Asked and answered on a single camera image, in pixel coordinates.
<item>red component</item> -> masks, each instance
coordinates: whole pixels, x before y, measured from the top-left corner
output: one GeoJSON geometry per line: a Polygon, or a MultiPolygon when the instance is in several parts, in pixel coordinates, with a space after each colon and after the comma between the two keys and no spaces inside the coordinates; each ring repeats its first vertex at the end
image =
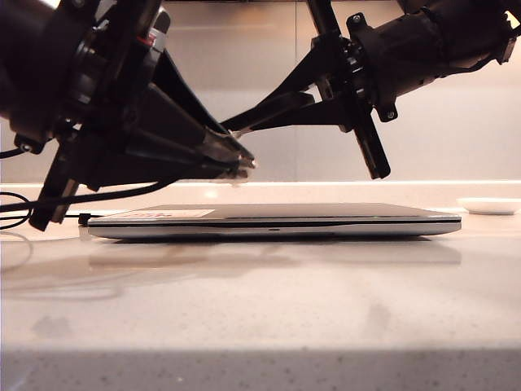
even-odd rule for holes
{"type": "Polygon", "coordinates": [[[145,45],[150,46],[150,47],[154,46],[156,39],[157,39],[157,36],[152,33],[149,33],[147,38],[138,37],[138,41],[140,41],[141,43],[144,43],[145,45]]]}

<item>laptop lid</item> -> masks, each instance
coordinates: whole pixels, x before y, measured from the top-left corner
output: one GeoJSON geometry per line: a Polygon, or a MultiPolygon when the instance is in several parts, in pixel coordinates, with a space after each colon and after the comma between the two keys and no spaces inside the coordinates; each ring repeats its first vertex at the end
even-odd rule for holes
{"type": "Polygon", "coordinates": [[[388,204],[161,205],[99,217],[89,233],[112,239],[226,236],[439,235],[461,229],[450,213],[388,204]]]}

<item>silver laptop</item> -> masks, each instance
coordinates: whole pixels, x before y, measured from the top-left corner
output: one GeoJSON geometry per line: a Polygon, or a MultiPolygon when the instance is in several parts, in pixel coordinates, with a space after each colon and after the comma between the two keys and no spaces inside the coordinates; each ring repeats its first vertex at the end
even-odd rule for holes
{"type": "Polygon", "coordinates": [[[161,205],[94,218],[89,233],[111,239],[422,236],[458,231],[458,215],[387,204],[161,205]]]}

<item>white wall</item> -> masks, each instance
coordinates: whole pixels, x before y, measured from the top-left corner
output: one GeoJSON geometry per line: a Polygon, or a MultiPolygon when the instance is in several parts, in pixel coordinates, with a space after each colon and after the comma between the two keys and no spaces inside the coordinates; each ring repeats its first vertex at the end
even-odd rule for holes
{"type": "MultiPolygon", "coordinates": [[[[295,67],[315,34],[303,3],[174,3],[168,47],[189,85],[219,120],[248,109],[295,67]]],[[[335,2],[344,21],[364,11],[373,26],[400,14],[394,2],[335,2]]],[[[511,64],[450,77],[398,100],[400,118],[377,122],[392,165],[390,180],[521,179],[521,48],[511,64]]],[[[2,122],[2,149],[12,133],[2,122]]],[[[257,181],[369,178],[352,134],[335,127],[266,130],[243,139],[260,163],[257,181]]],[[[3,162],[3,182],[40,182],[44,156],[3,162]]]]}

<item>speckled countertop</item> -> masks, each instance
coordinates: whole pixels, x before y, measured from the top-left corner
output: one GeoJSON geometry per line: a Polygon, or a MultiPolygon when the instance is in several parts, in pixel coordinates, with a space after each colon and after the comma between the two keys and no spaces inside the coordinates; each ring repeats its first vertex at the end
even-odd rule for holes
{"type": "Polygon", "coordinates": [[[402,241],[2,233],[2,390],[521,390],[521,215],[402,241]]]}

